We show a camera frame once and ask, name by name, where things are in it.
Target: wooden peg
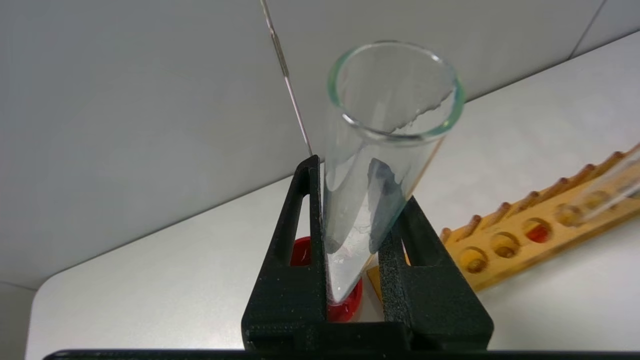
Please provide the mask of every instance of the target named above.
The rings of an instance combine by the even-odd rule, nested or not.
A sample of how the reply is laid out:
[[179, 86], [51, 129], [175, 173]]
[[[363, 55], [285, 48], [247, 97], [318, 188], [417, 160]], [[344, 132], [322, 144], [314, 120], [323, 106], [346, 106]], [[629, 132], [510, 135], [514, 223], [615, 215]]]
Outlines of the wooden peg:
[[573, 176], [569, 181], [569, 187], [567, 190], [575, 188], [576, 186], [585, 183], [593, 178], [593, 174], [595, 173], [596, 166], [594, 164], [585, 165], [582, 170], [578, 172], [575, 176]]
[[500, 220], [504, 218], [504, 215], [507, 215], [510, 209], [511, 209], [510, 203], [505, 201], [502, 204], [500, 204], [500, 206], [498, 207], [498, 210], [496, 210], [491, 216], [491, 218], [487, 220], [486, 224], [483, 226], [483, 229], [486, 229], [487, 227], [498, 224], [498, 222], [500, 222]]
[[637, 143], [637, 144], [636, 144], [636, 146], [632, 147], [632, 148], [631, 148], [631, 150], [627, 151], [627, 152], [625, 153], [625, 157], [627, 157], [627, 156], [629, 156], [629, 155], [633, 154], [634, 152], [636, 152], [636, 151], [638, 151], [638, 150], [640, 150], [640, 142], [639, 142], [639, 143]]
[[511, 212], [507, 214], [507, 217], [508, 218], [512, 217], [513, 215], [527, 209], [529, 206], [531, 206], [536, 202], [539, 196], [540, 196], [540, 193], [538, 192], [530, 192], [524, 199], [522, 199], [520, 202], [515, 204]]
[[442, 243], [447, 243], [447, 240], [449, 239], [450, 236], [451, 236], [451, 229], [449, 229], [448, 227], [443, 227], [442, 232], [440, 233], [440, 241], [442, 241]]
[[535, 203], [531, 205], [539, 204], [543, 201], [549, 200], [552, 197], [556, 196], [557, 194], [567, 190], [568, 187], [569, 187], [569, 179], [567, 179], [566, 177], [561, 177], [560, 179], [558, 179], [558, 181], [556, 181], [555, 184], [551, 185], [549, 189], [543, 192], [542, 196], [538, 197]]
[[472, 216], [471, 220], [465, 227], [465, 230], [462, 232], [462, 235], [460, 236], [460, 238], [458, 238], [458, 241], [471, 236], [471, 234], [476, 231], [478, 225], [480, 225], [480, 220], [482, 220], [482, 217], [480, 215]]
[[616, 166], [616, 164], [619, 163], [620, 160], [624, 158], [625, 158], [625, 155], [622, 152], [620, 151], [614, 152], [602, 164], [596, 167], [596, 170], [594, 171], [595, 174], [593, 177], [598, 177], [606, 173], [607, 171], [609, 171], [610, 168]]

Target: test tube rack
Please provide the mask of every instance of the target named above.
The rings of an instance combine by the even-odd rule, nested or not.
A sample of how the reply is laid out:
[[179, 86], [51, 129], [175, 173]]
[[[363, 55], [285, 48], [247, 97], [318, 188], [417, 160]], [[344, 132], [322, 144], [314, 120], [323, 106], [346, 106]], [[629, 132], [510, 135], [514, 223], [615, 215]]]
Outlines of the test tube rack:
[[[636, 148], [614, 152], [603, 163], [588, 164], [518, 202], [503, 202], [492, 214], [474, 215], [459, 229], [444, 228], [440, 240], [474, 291], [497, 284], [640, 214], [636, 197], [625, 198], [580, 226], [567, 225], [559, 211]], [[378, 267], [367, 275], [380, 298]]]

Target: white wall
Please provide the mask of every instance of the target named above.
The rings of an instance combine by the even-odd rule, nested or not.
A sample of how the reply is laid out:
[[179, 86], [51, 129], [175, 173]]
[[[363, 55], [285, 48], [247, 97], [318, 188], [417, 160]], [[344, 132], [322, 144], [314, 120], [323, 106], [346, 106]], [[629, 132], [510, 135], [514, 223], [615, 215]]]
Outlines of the white wall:
[[423, 44], [458, 71], [468, 98], [565, 61], [602, 0], [272, 0], [271, 14], [311, 144], [324, 152], [326, 75], [358, 44]]
[[0, 2], [0, 281], [48, 276], [307, 157], [259, 2]]
[[[567, 59], [601, 4], [270, 2], [320, 154], [349, 47], [424, 44], [474, 97]], [[258, 0], [0, 3], [0, 281], [36, 288], [306, 156]]]
[[640, 1], [604, 0], [592, 25], [576, 47], [578, 56], [640, 30]]
[[35, 291], [0, 282], [0, 357], [24, 359]]

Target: rack hole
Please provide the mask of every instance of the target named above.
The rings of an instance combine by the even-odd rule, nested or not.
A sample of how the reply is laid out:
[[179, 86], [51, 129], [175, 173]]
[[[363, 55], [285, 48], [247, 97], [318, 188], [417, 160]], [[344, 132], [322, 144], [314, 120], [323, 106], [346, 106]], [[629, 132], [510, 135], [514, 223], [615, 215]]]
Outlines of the rack hole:
[[489, 259], [484, 251], [477, 247], [468, 247], [460, 254], [462, 268], [471, 274], [483, 272], [489, 264]]
[[497, 233], [491, 238], [491, 249], [501, 258], [512, 258], [518, 254], [520, 244], [515, 236], [509, 233]]
[[555, 218], [564, 226], [578, 226], [582, 219], [582, 212], [577, 206], [562, 204], [557, 207]]
[[592, 193], [587, 194], [584, 197], [584, 206], [589, 210], [596, 209], [611, 199], [608, 193], [603, 192], [602, 190], [598, 190]]
[[546, 243], [553, 236], [551, 225], [539, 218], [526, 220], [522, 226], [522, 231], [527, 239], [534, 243]]

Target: glass tube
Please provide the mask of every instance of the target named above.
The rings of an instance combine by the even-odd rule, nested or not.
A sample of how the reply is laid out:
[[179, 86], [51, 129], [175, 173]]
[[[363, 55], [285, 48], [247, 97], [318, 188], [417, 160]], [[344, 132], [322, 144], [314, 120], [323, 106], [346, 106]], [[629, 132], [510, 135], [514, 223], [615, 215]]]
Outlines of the glass tube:
[[616, 160], [620, 162], [605, 170], [571, 202], [560, 206], [556, 219], [561, 224], [580, 226], [625, 199], [640, 199], [640, 144], [626, 155], [615, 152], [600, 166]]
[[392, 41], [342, 55], [328, 91], [323, 238], [328, 298], [339, 304], [460, 117], [465, 96], [443, 59]]

